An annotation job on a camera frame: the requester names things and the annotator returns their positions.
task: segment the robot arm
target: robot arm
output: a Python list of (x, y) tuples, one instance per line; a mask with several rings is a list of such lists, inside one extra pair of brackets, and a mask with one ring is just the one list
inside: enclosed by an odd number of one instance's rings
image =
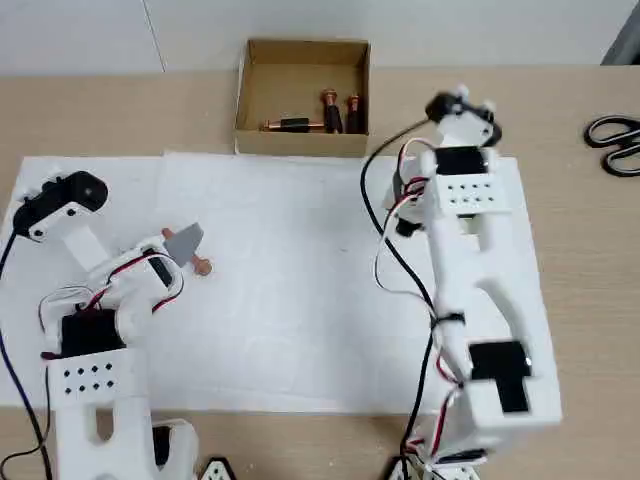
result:
[[(171, 239), (152, 237), (113, 255), (88, 222), (107, 194), (104, 182), (87, 172), (58, 176), (14, 216), (18, 235), (61, 241), (88, 275), (86, 286), (60, 289), (39, 307), (51, 348), (43, 357), (56, 413), (59, 477), (191, 480), (197, 435), (181, 420), (152, 424), (138, 345), (152, 314), (182, 291), (180, 267), (202, 230), (194, 224)], [(97, 433), (99, 409), (112, 412), (108, 440)]]
[[(427, 114), (443, 142), (404, 162), (385, 204), (396, 203), (412, 179), (422, 182), (418, 201), (397, 211), (397, 232), (427, 234), (436, 284), (431, 328), (439, 357), (455, 377), (436, 425), (416, 432), (425, 438), (432, 432), (432, 442), (418, 452), (442, 472), (481, 463), (526, 433), (558, 423), (561, 407), (544, 304), (539, 286), (526, 276), (502, 158), (491, 148), (502, 135), (493, 109), (471, 106), (462, 91), (437, 95)], [(469, 233), (477, 245), (471, 246)], [(468, 334), (476, 289), (504, 317), (510, 339)]]

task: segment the white paper sheet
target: white paper sheet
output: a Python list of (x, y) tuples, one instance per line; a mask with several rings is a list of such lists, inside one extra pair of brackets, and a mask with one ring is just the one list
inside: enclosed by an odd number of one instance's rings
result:
[[(154, 315), (143, 342), (154, 408), (405, 413), (411, 407), (428, 316), (418, 301), (386, 294), (373, 282), (378, 236), (360, 198), (359, 160), (27, 158), (17, 189), (40, 184), (54, 165), (85, 169), (108, 184), (109, 201), (93, 220), (115, 247), (128, 248), (165, 226), (198, 221), (205, 231), (199, 253), (213, 260), (214, 274), (187, 275), (183, 295)], [(372, 168), (374, 205), (392, 169), (390, 159)], [(515, 160), (505, 161), (503, 175), (531, 284), (539, 288)], [(17, 206), (10, 205), (7, 218)], [(2, 239), (8, 235), (5, 219)], [(427, 237), (393, 240), (433, 290)], [(412, 288), (389, 254), (381, 270), (388, 286)], [(16, 241), (0, 286), (0, 324), (35, 404), (44, 401), (37, 303), (82, 280), (62, 245)], [(468, 324), (478, 338), (486, 336), (487, 322), (501, 322), (483, 294), (470, 305)], [(439, 407), (445, 388), (430, 368), (423, 411)], [(19, 404), (4, 367), (0, 404)]]

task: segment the scissors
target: scissors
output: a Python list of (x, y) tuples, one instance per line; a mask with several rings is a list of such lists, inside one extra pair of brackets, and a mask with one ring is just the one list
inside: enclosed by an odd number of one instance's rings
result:
[[(625, 127), (622, 132), (614, 133), (608, 137), (598, 138), (595, 131), (602, 125), (615, 125)], [(602, 157), (601, 165), (605, 172), (616, 177), (637, 177), (640, 175), (640, 167), (620, 168), (616, 162), (640, 152), (640, 119), (626, 115), (607, 115), (591, 122), (584, 129), (584, 141), (592, 148), (604, 148), (618, 146)]]

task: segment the cardboard box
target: cardboard box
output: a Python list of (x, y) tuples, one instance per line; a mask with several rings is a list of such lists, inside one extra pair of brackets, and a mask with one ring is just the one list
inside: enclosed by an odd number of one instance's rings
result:
[[(264, 155), (363, 157), (369, 136), (369, 43), (250, 39), (241, 66), (236, 151)], [(363, 134), (262, 131), (265, 120), (323, 122), (321, 92), (338, 93), (343, 125), (349, 95), (361, 97)]]

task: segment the wooden table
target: wooden table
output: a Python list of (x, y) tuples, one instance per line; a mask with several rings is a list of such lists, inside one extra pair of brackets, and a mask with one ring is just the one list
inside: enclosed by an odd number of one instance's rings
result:
[[(0, 80), (1, 205), (25, 155), (231, 152), (236, 82), (232, 72)], [(640, 179), (604, 174), (601, 152), (583, 145), (581, 130), (603, 113), (640, 115), (640, 69), (374, 70), (370, 145), (419, 118), (436, 90), (461, 82), (473, 100), (497, 103), (505, 130), (500, 149), (520, 162), (565, 412), (561, 427), (493, 458), (480, 473), (494, 480), (634, 476)], [(375, 479), (397, 450), (404, 422), (177, 414), (195, 425), (201, 454), (227, 455), (241, 479)], [(32, 445), (20, 410), (0, 409), (0, 425), (0, 456)], [(40, 480), (38, 462), (16, 462), (9, 473)]]

